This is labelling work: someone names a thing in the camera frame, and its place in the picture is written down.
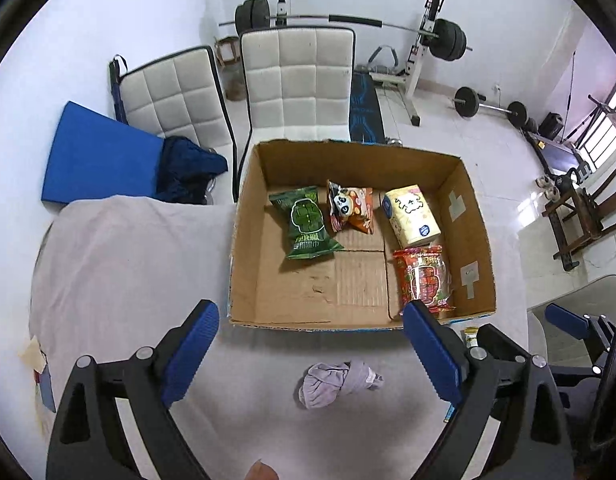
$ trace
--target barbell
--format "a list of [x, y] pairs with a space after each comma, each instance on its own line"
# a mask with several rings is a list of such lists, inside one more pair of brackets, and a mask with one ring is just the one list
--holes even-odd
[[454, 109], [461, 117], [474, 117], [479, 111], [479, 108], [488, 108], [489, 110], [496, 110], [498, 112], [504, 112], [508, 115], [508, 121], [515, 128], [523, 128], [528, 122], [528, 109], [523, 103], [519, 101], [513, 101], [508, 105], [508, 108], [501, 108], [493, 105], [486, 105], [481, 101], [482, 96], [477, 94], [472, 88], [462, 86], [454, 94]]
[[430, 50], [430, 54], [445, 61], [454, 61], [464, 55], [466, 50], [472, 50], [467, 46], [466, 34], [456, 23], [438, 19], [432, 31], [422, 28], [403, 27], [382, 20], [363, 18], [361, 16], [349, 16], [347, 14], [270, 14], [270, 5], [267, 0], [246, 0], [237, 6], [234, 20], [219, 23], [219, 27], [234, 25], [237, 33], [241, 35], [246, 30], [269, 28], [270, 20], [328, 20], [336, 23], [355, 23], [357, 25], [369, 25], [370, 27], [390, 27], [409, 32], [416, 32], [424, 37], [422, 43]]

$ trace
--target dumbbell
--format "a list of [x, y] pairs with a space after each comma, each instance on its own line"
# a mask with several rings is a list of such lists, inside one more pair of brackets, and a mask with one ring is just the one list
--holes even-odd
[[499, 108], [498, 106], [486, 105], [480, 101], [483, 96], [480, 96], [472, 88], [462, 86], [454, 94], [454, 109], [461, 117], [474, 117], [480, 107], [489, 108], [498, 112], [504, 112], [508, 115], [508, 121], [515, 128], [522, 128], [528, 121], [528, 110], [523, 103], [513, 101], [508, 105], [508, 108]]

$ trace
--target window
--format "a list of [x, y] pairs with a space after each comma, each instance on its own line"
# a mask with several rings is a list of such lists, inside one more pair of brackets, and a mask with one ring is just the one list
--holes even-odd
[[[616, 87], [611, 93], [608, 106], [616, 109]], [[601, 114], [586, 134], [586, 140], [581, 146], [581, 155], [595, 171], [614, 150], [616, 150], [616, 129], [606, 115]]]

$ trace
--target blue logo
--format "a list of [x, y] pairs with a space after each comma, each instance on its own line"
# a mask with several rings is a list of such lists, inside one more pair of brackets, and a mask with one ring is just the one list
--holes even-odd
[[390, 199], [387, 196], [383, 197], [383, 201], [381, 201], [381, 207], [386, 212], [386, 216], [388, 219], [392, 218], [392, 204], [390, 203]]

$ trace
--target black exercise mat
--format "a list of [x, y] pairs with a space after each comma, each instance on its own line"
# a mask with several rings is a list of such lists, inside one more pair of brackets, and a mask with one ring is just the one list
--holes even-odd
[[385, 144], [379, 99], [373, 78], [361, 72], [352, 73], [350, 92], [350, 140], [368, 144]]

